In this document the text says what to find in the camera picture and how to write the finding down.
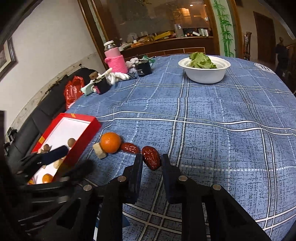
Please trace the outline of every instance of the red plastic bag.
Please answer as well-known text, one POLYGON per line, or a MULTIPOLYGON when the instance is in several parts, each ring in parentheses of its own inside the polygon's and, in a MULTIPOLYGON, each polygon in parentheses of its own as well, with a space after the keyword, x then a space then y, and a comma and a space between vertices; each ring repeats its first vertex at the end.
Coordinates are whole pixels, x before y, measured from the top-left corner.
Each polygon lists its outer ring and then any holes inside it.
POLYGON ((81 88, 84 87, 84 80, 82 77, 74 76, 73 80, 70 80, 64 90, 64 96, 66 99, 66 110, 83 95, 81 88))

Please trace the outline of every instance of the pink knitted cover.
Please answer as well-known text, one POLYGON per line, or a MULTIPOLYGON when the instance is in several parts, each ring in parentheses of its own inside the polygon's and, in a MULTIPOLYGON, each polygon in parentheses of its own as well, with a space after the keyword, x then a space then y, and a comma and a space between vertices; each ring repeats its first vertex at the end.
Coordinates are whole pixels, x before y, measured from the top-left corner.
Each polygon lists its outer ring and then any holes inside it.
POLYGON ((105 63, 108 64, 109 68, 113 68, 112 72, 120 72, 127 74, 128 69, 122 55, 114 58, 105 58, 105 63))

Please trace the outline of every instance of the white wall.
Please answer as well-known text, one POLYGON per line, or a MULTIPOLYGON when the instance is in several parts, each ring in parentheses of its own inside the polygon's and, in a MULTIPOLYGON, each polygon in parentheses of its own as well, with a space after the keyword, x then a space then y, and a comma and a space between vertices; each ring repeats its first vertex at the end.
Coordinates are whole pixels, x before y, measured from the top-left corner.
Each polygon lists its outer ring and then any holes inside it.
POLYGON ((276 34, 276 43, 279 43, 279 37, 284 39, 284 44, 289 45, 293 42, 291 37, 288 35, 285 28, 281 23, 276 20, 271 13, 261 5, 257 0, 242 0, 243 7, 237 7, 237 11, 240 18, 240 23, 242 26, 242 33, 245 35, 246 32, 252 32, 251 35, 251 61, 256 61, 258 59, 258 42, 257 42, 257 29, 254 18, 254 13, 261 13, 274 21, 274 31, 276 34))
MULTIPOLYGON (((77 0, 42 1, 13 33, 12 42, 18 63, 0 81, 6 130, 51 79, 96 52, 77 0)), ((100 59, 96 70, 104 71, 100 59)))

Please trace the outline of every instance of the blue tablecloth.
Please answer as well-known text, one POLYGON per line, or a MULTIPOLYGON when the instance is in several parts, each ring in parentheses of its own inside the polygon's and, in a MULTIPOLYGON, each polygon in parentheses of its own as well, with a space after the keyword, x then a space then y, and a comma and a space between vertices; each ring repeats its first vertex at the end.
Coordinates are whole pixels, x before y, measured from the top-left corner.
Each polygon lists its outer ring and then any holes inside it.
MULTIPOLYGON (((225 58, 231 67, 221 82, 195 83, 178 66, 185 57, 157 57, 151 75, 82 96, 69 109, 102 123, 81 156, 96 164, 86 181, 106 184, 133 164, 132 154, 99 160, 92 150, 103 133, 116 132, 168 153, 200 184, 221 184, 272 240, 281 240, 296 219, 294 95, 270 69, 236 58, 225 58)), ((131 223, 124 240, 181 240, 181 205, 167 203, 160 169, 144 165, 138 202, 123 210, 131 223)))

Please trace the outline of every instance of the black leather couch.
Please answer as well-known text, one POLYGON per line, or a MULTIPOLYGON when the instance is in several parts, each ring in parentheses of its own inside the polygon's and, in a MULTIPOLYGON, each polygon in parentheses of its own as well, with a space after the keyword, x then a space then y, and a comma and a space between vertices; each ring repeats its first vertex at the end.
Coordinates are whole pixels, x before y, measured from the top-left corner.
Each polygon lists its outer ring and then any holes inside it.
POLYGON ((79 76, 84 79, 84 84, 87 85, 90 82, 89 75, 93 72, 95 72, 93 69, 81 68, 70 76, 65 75, 49 89, 47 96, 39 103, 18 130, 14 142, 9 147, 7 162, 11 167, 13 167, 14 162, 31 153, 51 121, 59 113, 66 111, 64 89, 68 81, 72 80, 74 76, 79 76))

